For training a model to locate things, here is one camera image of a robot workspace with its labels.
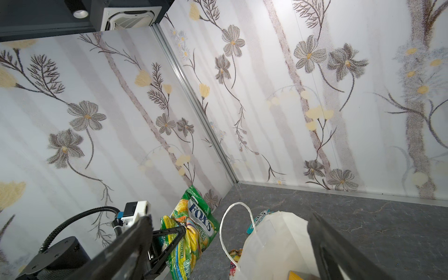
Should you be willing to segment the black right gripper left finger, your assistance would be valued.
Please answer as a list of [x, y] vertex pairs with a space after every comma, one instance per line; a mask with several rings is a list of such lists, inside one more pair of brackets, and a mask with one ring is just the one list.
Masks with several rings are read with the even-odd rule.
[[152, 217], [140, 218], [70, 280], [141, 280], [153, 238]]

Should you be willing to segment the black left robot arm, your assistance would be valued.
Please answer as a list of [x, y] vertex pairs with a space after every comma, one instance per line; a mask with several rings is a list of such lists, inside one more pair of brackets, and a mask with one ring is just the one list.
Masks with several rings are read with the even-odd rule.
[[149, 219], [133, 225], [91, 259], [77, 238], [69, 237], [39, 253], [19, 280], [154, 280], [186, 230], [155, 231]]

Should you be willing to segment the teal mint candy bag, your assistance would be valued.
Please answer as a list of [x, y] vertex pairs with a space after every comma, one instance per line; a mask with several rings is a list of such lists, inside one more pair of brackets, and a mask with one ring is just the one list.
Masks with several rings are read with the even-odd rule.
[[246, 233], [247, 234], [251, 234], [254, 231], [254, 227], [258, 226], [263, 219], [267, 216], [270, 215], [272, 213], [272, 211], [270, 210], [263, 210], [261, 211], [255, 218], [254, 218], [254, 224], [250, 224], [250, 226], [248, 227]]

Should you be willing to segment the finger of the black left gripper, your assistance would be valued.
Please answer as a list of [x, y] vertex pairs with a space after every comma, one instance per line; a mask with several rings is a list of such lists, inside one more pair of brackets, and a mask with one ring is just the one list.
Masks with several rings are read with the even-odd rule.
[[152, 242], [148, 250], [146, 280], [155, 280], [167, 267], [166, 262], [186, 234], [184, 226], [153, 231]]

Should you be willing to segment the orange fruits candy bag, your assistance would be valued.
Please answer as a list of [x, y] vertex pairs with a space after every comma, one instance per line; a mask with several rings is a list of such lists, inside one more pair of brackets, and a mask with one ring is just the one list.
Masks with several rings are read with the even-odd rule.
[[239, 250], [234, 249], [234, 250], [231, 250], [229, 252], [229, 255], [232, 258], [232, 261], [230, 263], [230, 270], [229, 270], [229, 280], [234, 280], [234, 278], [235, 278], [235, 274], [238, 271], [238, 269], [236, 267], [236, 264], [240, 260], [240, 257], [242, 255], [242, 251], [243, 251], [243, 249], [241, 248]]

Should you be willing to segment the white patterned paper bag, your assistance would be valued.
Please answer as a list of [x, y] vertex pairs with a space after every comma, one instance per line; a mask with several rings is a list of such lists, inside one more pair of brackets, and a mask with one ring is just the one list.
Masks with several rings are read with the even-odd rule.
[[[302, 280], [319, 280], [307, 227], [307, 220], [291, 212], [267, 215], [246, 239], [234, 280], [287, 280], [290, 273]], [[222, 230], [219, 239], [224, 253], [232, 261]]]

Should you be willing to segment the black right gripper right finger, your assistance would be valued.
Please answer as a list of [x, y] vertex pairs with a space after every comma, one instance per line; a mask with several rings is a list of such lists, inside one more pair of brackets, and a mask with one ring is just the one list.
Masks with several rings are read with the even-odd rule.
[[392, 279], [320, 215], [311, 216], [307, 230], [322, 280]]

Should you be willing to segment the green tea candy bag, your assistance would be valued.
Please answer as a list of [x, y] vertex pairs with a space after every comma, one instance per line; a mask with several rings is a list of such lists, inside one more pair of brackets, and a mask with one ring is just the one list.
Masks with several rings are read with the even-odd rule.
[[198, 259], [219, 232], [212, 208], [192, 185], [169, 216], [161, 218], [161, 230], [181, 226], [185, 235], [166, 261], [174, 280], [189, 280]]

